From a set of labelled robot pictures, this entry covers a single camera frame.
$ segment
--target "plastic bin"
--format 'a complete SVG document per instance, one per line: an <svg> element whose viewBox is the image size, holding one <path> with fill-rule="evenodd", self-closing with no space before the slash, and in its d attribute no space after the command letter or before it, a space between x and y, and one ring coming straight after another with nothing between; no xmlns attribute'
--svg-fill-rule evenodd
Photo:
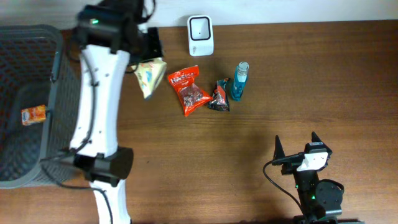
<svg viewBox="0 0 398 224"><path fill-rule="evenodd" d="M80 81L51 26L0 27L0 189L52 184L39 161L68 147L80 97ZM46 105L44 123L23 126L21 110ZM64 181L74 172L46 165Z"/></svg>

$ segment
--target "plastic bottle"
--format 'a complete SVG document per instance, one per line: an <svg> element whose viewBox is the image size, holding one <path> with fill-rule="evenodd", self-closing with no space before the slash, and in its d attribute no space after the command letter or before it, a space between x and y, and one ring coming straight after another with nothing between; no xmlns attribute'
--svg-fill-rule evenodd
<svg viewBox="0 0 398 224"><path fill-rule="evenodd" d="M235 79L234 83L232 84L231 88L231 96L233 100L240 101L243 88L248 81L248 71L249 71L249 64L247 62L241 62L236 67L235 70Z"/></svg>

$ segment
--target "snack package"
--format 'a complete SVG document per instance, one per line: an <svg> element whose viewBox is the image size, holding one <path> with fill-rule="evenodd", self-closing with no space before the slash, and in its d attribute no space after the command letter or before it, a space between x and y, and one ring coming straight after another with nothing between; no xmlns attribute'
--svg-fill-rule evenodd
<svg viewBox="0 0 398 224"><path fill-rule="evenodd" d="M178 98L188 116L196 108L211 100L211 96L197 87L194 82L199 75L198 66L184 68L168 76L169 82L177 92Z"/></svg>
<svg viewBox="0 0 398 224"><path fill-rule="evenodd" d="M155 58L150 62L140 63L135 71L144 99L149 99L162 81L166 72L166 62L162 58Z"/></svg>
<svg viewBox="0 0 398 224"><path fill-rule="evenodd" d="M228 97L226 96L225 86L230 78L218 80L213 91L213 99L207 105L208 108L218 111L229 111Z"/></svg>
<svg viewBox="0 0 398 224"><path fill-rule="evenodd" d="M41 123L45 121L45 105L35 106L33 108L27 108L21 110L22 124L29 126L35 123Z"/></svg>

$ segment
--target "orange snack package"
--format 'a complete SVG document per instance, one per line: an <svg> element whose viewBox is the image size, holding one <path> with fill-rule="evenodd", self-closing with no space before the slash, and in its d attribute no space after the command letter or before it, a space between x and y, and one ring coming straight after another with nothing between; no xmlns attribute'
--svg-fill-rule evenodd
<svg viewBox="0 0 398 224"><path fill-rule="evenodd" d="M23 109L21 110L21 113L22 124L24 126L29 126L31 124L41 123L45 121L45 105Z"/></svg>
<svg viewBox="0 0 398 224"><path fill-rule="evenodd" d="M198 66L184 68L169 75L169 83L177 92L178 98L184 109L184 115L188 116L196 108L209 102L212 97L204 90L197 87L194 82L199 75Z"/></svg>

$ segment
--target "water bottle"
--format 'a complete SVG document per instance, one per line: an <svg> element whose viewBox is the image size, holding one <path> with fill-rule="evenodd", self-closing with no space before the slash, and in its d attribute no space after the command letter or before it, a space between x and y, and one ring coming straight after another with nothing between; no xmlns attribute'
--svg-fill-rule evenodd
<svg viewBox="0 0 398 224"><path fill-rule="evenodd" d="M247 62L241 62L236 67L235 79L231 88L231 95L233 100L237 101L241 100L243 94L243 88L246 85L246 82L248 81L248 71L249 71L249 64Z"/></svg>

